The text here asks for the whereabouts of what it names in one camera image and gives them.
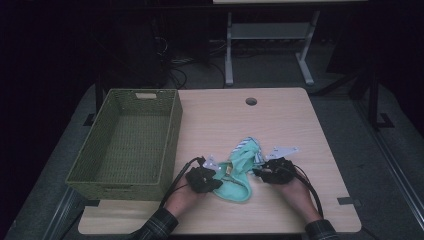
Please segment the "green basket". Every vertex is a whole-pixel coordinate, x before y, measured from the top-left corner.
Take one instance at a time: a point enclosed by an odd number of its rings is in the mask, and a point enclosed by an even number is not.
[[[111,89],[66,183],[88,199],[160,201],[182,113],[177,90]]]

